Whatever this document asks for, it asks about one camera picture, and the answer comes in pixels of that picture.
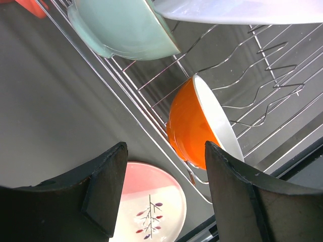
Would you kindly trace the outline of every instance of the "mint green bowl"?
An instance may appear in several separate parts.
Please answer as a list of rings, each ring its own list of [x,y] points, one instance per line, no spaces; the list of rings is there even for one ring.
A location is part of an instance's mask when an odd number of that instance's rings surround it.
[[[148,61],[180,53],[151,0],[73,0],[68,18],[98,55]]]

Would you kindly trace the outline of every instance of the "orange bowl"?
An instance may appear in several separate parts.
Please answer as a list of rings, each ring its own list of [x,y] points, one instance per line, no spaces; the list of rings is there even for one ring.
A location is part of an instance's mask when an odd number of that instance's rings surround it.
[[[233,157],[244,161],[230,122],[212,90],[194,75],[177,93],[166,132],[170,145],[183,160],[205,166],[205,142],[212,141]]]

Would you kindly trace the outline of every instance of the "gray surface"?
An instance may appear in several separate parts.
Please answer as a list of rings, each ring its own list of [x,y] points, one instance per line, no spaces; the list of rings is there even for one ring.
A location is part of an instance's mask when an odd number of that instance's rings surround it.
[[[129,160],[155,164],[181,184],[188,213],[180,236],[213,215],[48,18],[39,20],[17,3],[0,5],[0,33],[1,185],[36,185],[125,141]]]
[[[168,21],[168,23],[171,28],[175,25],[174,21]],[[187,51],[198,37],[211,26],[208,24],[181,22],[174,31],[174,35],[182,51]],[[181,64],[188,75],[192,75],[203,68],[221,63],[239,43],[252,36],[252,33],[248,33],[249,30],[249,26],[218,25],[181,59]],[[272,68],[298,65],[294,72],[283,79],[280,78],[279,81],[282,80],[283,83],[289,80],[289,85],[309,81],[299,95],[291,96],[271,112],[262,126],[248,129],[248,132],[245,133],[247,129],[245,126],[234,125],[235,134],[248,164],[255,166],[269,155],[273,155],[277,148],[282,146],[303,127],[305,127],[304,130],[307,130],[307,124],[323,111],[323,98],[320,98],[302,114],[289,121],[300,109],[322,93],[322,33],[323,25],[321,24],[303,24],[270,26],[258,34],[261,46],[266,46],[266,55],[279,49],[278,44],[287,43],[283,49],[268,57],[269,64],[273,64]],[[253,101],[258,87],[273,79],[270,72],[265,71],[267,64],[264,60],[253,65],[262,58],[261,53],[257,53],[258,51],[259,46],[255,39],[251,38],[248,42],[238,47],[232,57],[223,65],[199,74],[208,83],[209,87],[216,88],[234,83],[245,72],[244,77],[237,84],[230,88],[214,91],[220,104],[237,107],[246,106]],[[118,57],[115,59],[122,67],[126,67],[129,63],[129,61]],[[141,87],[172,61],[171,58],[164,58],[152,62],[137,62],[128,68],[126,73],[137,87]],[[292,68],[288,67],[275,70],[273,73],[275,77],[278,77],[288,73],[290,70]],[[141,92],[145,95],[150,105],[154,105],[174,88],[184,83],[186,79],[178,66],[173,65],[145,86]],[[260,90],[255,104],[273,92],[273,85],[274,83],[271,83]],[[224,111],[229,120],[237,120],[244,113],[250,111],[241,122],[252,124],[264,115],[267,105],[286,96],[295,88],[297,86],[280,88],[256,108],[254,108],[255,105],[243,109],[225,107]],[[175,95],[176,91],[154,107],[154,110],[164,122],[168,120],[170,105]],[[271,164],[264,167],[264,170],[268,169]]]
[[[304,187],[323,190],[323,156],[295,174],[288,181]]]

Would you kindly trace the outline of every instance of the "white bowl rim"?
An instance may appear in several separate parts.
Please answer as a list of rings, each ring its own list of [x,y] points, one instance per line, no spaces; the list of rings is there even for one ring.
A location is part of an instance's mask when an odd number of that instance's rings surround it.
[[[194,75],[192,80],[198,102],[220,147],[244,162],[237,137],[216,96],[199,75]]]

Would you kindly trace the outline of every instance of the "gray countertop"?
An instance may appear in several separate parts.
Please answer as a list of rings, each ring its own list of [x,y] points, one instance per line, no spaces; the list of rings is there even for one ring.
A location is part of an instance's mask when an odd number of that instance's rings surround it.
[[[181,184],[188,212],[180,236],[213,215],[50,19],[37,19],[17,3],[0,5],[0,43],[1,185],[36,185],[125,141],[129,160],[159,166]],[[107,73],[103,77],[122,95]]]

